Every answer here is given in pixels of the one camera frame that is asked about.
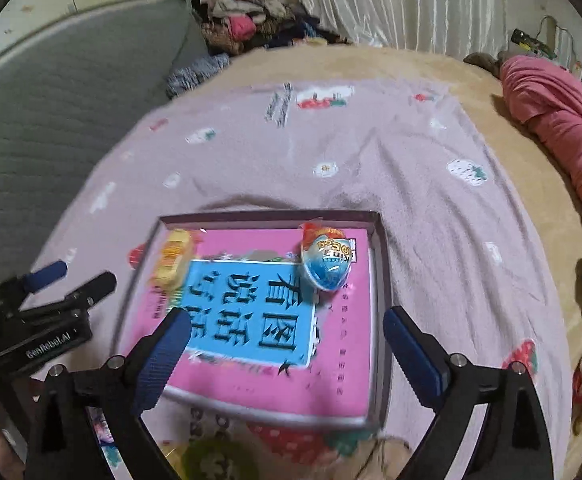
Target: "black clamp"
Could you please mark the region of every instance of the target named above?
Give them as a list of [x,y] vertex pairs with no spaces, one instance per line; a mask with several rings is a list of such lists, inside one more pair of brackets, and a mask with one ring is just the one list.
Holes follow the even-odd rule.
[[36,407],[25,480],[111,480],[87,407],[101,408],[132,478],[178,480],[140,414],[155,406],[191,336],[191,318],[174,308],[125,358],[69,373],[54,365]]
[[488,368],[449,355],[401,306],[385,313],[383,329],[420,404],[436,413],[399,480],[444,480],[477,404],[488,408],[463,478],[553,479],[546,423],[524,364]]
[[44,269],[11,278],[0,285],[0,403],[25,438],[31,430],[27,401],[12,383],[44,363],[92,338],[88,310],[116,288],[116,278],[103,272],[70,292],[62,301],[20,310],[31,293],[66,274],[55,262]]

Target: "bed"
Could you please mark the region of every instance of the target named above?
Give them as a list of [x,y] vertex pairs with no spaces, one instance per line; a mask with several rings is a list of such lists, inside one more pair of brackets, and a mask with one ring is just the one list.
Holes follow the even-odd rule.
[[[82,25],[82,29],[80,29],[80,25],[76,24],[70,28],[71,34],[87,34],[91,31],[92,37],[101,39],[101,42],[98,43],[99,46],[94,46],[91,52],[94,57],[87,60],[88,64],[91,64],[102,54],[98,50],[99,48],[110,53],[109,67],[115,64],[118,76],[126,74],[129,78],[128,81],[137,85],[129,84],[118,87],[118,91],[123,89],[130,92],[127,97],[132,99],[132,104],[129,105],[129,100],[117,101],[118,106],[114,109],[113,116],[107,115],[107,111],[110,110],[109,105],[101,108],[96,124],[85,124],[79,120],[74,122],[73,126],[77,125],[77,133],[71,131],[70,128],[57,129],[56,133],[63,136],[63,139],[67,138],[68,133],[76,134],[76,138],[82,136],[82,140],[77,142],[78,145],[83,146],[84,151],[79,156],[79,160],[72,160],[73,166],[66,164],[49,166],[48,162],[41,166],[41,161],[36,161],[36,157],[30,151],[22,150],[25,145],[23,142],[20,143],[20,147],[17,143],[12,144],[12,147],[15,146],[15,151],[9,147],[9,144],[4,145],[2,152],[0,152],[2,163],[4,166],[12,166],[9,171],[0,171],[0,201],[2,201],[0,202],[0,279],[5,277],[5,265],[13,266],[14,270],[20,272],[29,266],[49,230],[56,224],[74,194],[78,192],[84,178],[96,161],[121,140],[126,131],[131,129],[144,113],[152,107],[164,104],[162,81],[171,70],[175,60],[178,59],[178,55],[182,55],[179,63],[185,65],[188,61],[204,54],[203,44],[195,30],[192,36],[188,36],[188,28],[184,27],[178,30],[170,28],[170,22],[178,20],[178,17],[182,16],[184,12],[180,7],[181,4],[172,0],[166,5],[167,7],[162,9],[137,6],[135,9],[128,8],[126,10],[129,13],[127,27],[134,23],[137,24],[134,20],[140,13],[144,16],[146,27],[155,27],[155,35],[171,31],[168,36],[160,36],[167,38],[167,41],[161,43],[159,56],[154,55],[157,53],[153,51],[153,45],[150,42],[143,43],[141,38],[130,32],[130,28],[125,29],[126,32],[121,32],[120,28],[112,28],[109,30],[109,34],[100,38],[103,25],[115,12],[105,12],[99,18],[92,18],[90,25]],[[187,19],[190,19],[188,10],[186,12]],[[28,57],[32,56],[33,52],[37,52],[38,56],[48,56],[51,53],[55,57],[49,59],[53,59],[61,66],[63,62],[62,57],[60,57],[60,52],[63,50],[62,41],[68,39],[63,34],[68,34],[68,32],[59,32],[59,30],[52,31],[53,33],[47,36],[47,42],[43,44],[46,51],[44,49],[36,50],[34,47],[30,49],[29,53],[27,51],[15,52],[14,56],[8,60],[2,76],[7,74],[8,80],[20,79],[22,82],[23,75],[30,77],[35,74],[35,70],[31,72],[31,59]],[[138,42],[137,48],[127,50],[131,59],[135,56],[136,60],[140,60],[132,72],[126,72],[126,66],[122,62],[124,57],[113,55],[115,49],[112,45],[119,40],[120,34],[128,34],[127,44]],[[189,44],[188,47],[181,48],[185,40],[191,41],[193,46]],[[97,77],[101,67],[96,64],[91,65],[90,71],[85,70],[84,66],[70,68],[76,69],[86,78],[81,80],[81,89],[79,91],[74,89],[74,92],[82,92],[83,96],[87,96],[89,94],[88,88]],[[194,96],[211,95],[215,92],[225,92],[232,88],[250,85],[282,84],[290,80],[361,80],[373,78],[435,80],[450,86],[450,93],[461,102],[471,121],[482,133],[501,165],[506,169],[538,231],[558,291],[567,330],[570,365],[574,368],[582,354],[582,206],[570,186],[568,178],[555,165],[551,156],[542,146],[538,145],[523,127],[511,120],[501,96],[501,85],[488,73],[476,67],[462,64],[457,60],[431,54],[362,47],[298,47],[271,52],[257,51],[240,57],[225,73],[191,92],[191,95],[181,97],[181,99],[187,100]],[[4,84],[4,81],[0,81],[0,88]],[[44,80],[44,78],[39,78],[36,81],[39,90],[48,84],[49,81]],[[63,82],[56,81],[56,84],[58,85],[56,88],[62,88]],[[40,94],[31,96],[31,99],[40,102],[48,97],[46,94]],[[60,114],[64,114],[65,117],[67,117],[69,108],[72,114],[77,114],[79,117],[80,113],[85,110],[91,112],[92,107],[102,105],[102,99],[94,99],[86,100],[81,105],[74,107],[63,100],[62,96],[59,102]],[[12,106],[8,120],[0,121],[0,135],[7,132],[5,135],[7,141],[14,140],[13,137],[10,137],[9,131],[19,120],[18,114],[21,111],[16,103],[15,106]],[[28,119],[30,132],[34,131],[34,126],[40,124],[39,118],[35,113],[30,115]],[[90,138],[94,126],[99,128],[97,130],[99,132],[107,132],[109,134],[107,138]],[[73,159],[70,150],[66,151],[67,146],[61,146],[59,149],[58,144],[50,140],[49,137],[32,137],[30,142],[40,142],[41,140],[46,143],[49,157],[60,161]],[[16,166],[16,170],[13,170],[13,162],[18,158],[19,165]],[[31,164],[34,163],[33,167],[37,173],[31,175]],[[49,170],[55,171],[63,177],[61,194],[58,193],[60,188],[49,186],[48,181],[44,184],[44,192],[40,193],[40,186],[45,181],[42,176]],[[34,176],[33,184],[19,182],[18,176],[22,174]],[[14,203],[8,197],[6,198],[6,193],[15,191],[28,193],[29,199],[18,205],[17,202]],[[81,193],[85,192],[88,192],[87,188],[81,191]],[[29,223],[36,224],[37,230],[33,237],[30,236],[29,232],[15,231],[15,235],[10,238],[11,241],[6,246],[4,232],[11,230],[13,233],[14,229],[19,229],[14,224],[14,215],[18,215],[19,211],[26,213]],[[49,254],[48,247],[47,252],[43,251],[40,257],[41,262],[45,261],[47,254]],[[63,254],[62,256],[73,257],[71,254]],[[96,309],[92,315],[94,326],[102,324],[102,326],[111,327],[113,319],[116,317],[115,314],[115,312],[103,308]],[[97,331],[93,344],[85,346],[71,356],[65,356],[62,360],[68,363],[71,368],[97,367],[101,365],[110,350],[108,342],[102,343],[107,339],[108,332],[106,330],[100,331],[100,333]],[[571,434],[570,436],[562,478],[565,480],[574,478],[581,463],[582,431],[578,435]]]
[[[512,122],[501,97],[501,85],[488,73],[448,57],[390,49],[330,46],[257,51],[235,60],[225,73],[190,94],[181,96],[178,98],[180,103],[176,101],[172,106],[199,102],[197,100],[200,99],[216,99],[218,95],[228,95],[232,89],[245,86],[258,89],[262,84],[277,84],[281,88],[280,85],[289,80],[355,81],[377,78],[431,80],[448,85],[450,94],[461,102],[471,121],[482,133],[519,192],[542,241],[559,295],[567,329],[570,366],[573,369],[582,354],[582,207],[564,174],[552,163],[551,157],[525,129]],[[161,120],[156,122],[159,113],[154,112],[147,116],[130,136],[138,136],[143,127],[147,130],[147,126],[151,132],[142,133],[143,135],[159,135],[159,128],[164,124]],[[90,203],[94,197],[96,200],[92,208],[95,207],[97,210],[106,207],[108,196],[113,193],[114,187],[107,184],[102,193],[100,187],[108,179],[106,175],[110,165],[113,164],[113,158],[124,159],[132,156],[126,151],[126,142],[123,140],[110,156],[96,167],[92,177],[49,238],[39,263],[46,263],[57,257],[72,260],[76,256],[76,251],[78,253],[81,251],[81,248],[76,246],[71,248],[69,254],[63,253],[68,247],[67,240],[80,239],[76,235],[80,230],[78,227],[80,222],[78,224],[72,222],[72,218],[78,218],[78,211],[84,209],[85,201]],[[184,173],[183,176],[185,180],[188,177],[195,180],[194,174]],[[196,185],[204,188],[208,184],[210,183],[199,182]],[[191,212],[185,197],[183,202],[179,202],[179,207],[180,211],[172,210],[169,213]],[[219,203],[214,207],[222,210],[240,208],[239,205],[231,203]],[[130,224],[135,225],[135,222],[133,219]],[[87,251],[94,250],[91,244],[85,243],[85,247]],[[84,269],[80,269],[78,272],[80,278],[85,278],[81,276],[84,274],[83,271]],[[69,287],[77,285],[72,283],[75,279],[75,275],[72,277],[70,266],[65,285]],[[123,278],[122,288],[125,287],[124,283],[126,282]],[[48,300],[58,293],[52,287],[50,296],[42,294],[40,301]],[[116,294],[115,297],[117,300],[107,300],[92,313],[94,340],[72,354],[63,356],[62,362],[68,364],[70,368],[99,366],[110,354],[111,333],[118,320],[117,312],[120,309],[122,294]],[[559,324],[559,320],[555,319],[546,320],[547,324],[549,322]],[[564,382],[562,378],[561,387],[564,387]],[[158,424],[158,415],[147,415],[149,428],[153,416],[155,417],[153,422]],[[578,436],[571,435],[562,478],[574,478],[581,462],[582,431]]]

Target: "strawberry pattern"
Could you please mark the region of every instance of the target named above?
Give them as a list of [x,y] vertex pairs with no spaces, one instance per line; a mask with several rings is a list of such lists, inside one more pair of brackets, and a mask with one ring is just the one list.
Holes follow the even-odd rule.
[[320,433],[302,433],[259,424],[247,426],[272,453],[293,463],[329,465],[338,458],[338,452],[325,444]]
[[332,88],[311,88],[298,92],[295,102],[302,110],[345,107],[354,94],[353,86],[334,86]]
[[129,265],[131,266],[132,269],[138,268],[138,264],[140,263],[140,260],[142,259],[142,255],[144,252],[145,252],[145,245],[144,244],[140,244],[135,249],[132,249],[131,251],[129,251],[129,255],[127,256],[127,259],[129,260]]
[[416,101],[420,101],[421,103],[423,103],[424,101],[435,101],[436,100],[436,96],[429,95],[429,94],[415,94],[413,96],[413,98]]
[[535,376],[537,375],[537,352],[535,351],[535,341],[533,339],[525,339],[522,341],[522,344],[504,360],[502,368],[508,368],[514,361],[520,361],[526,366],[529,375],[535,380]]
[[149,129],[152,132],[157,132],[158,130],[160,130],[163,126],[166,126],[167,124],[169,124],[169,120],[166,118],[162,118],[160,120],[157,120],[155,123],[151,124],[149,126]]

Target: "red fabric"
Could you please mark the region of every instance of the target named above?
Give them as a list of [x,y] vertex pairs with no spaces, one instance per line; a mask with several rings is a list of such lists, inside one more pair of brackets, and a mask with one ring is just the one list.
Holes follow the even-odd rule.
[[140,244],[135,249],[129,251],[129,255],[127,258],[129,259],[129,265],[132,269],[137,269],[138,265],[140,264],[140,260],[142,260],[142,255],[145,253],[145,245]]
[[511,115],[536,133],[582,199],[582,83],[546,59],[516,56],[501,69]]
[[229,16],[229,30],[236,41],[250,40],[256,32],[255,23],[248,16]]
[[337,453],[332,452],[320,433],[303,433],[284,428],[269,428],[258,424],[247,424],[252,433],[258,435],[263,443],[277,455],[296,464],[324,464],[334,460]]

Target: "pink blanket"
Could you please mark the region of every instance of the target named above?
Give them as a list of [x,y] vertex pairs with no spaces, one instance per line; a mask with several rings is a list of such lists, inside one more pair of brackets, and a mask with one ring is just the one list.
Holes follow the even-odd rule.
[[540,58],[516,56],[501,70],[504,100],[570,174],[582,199],[582,83]]

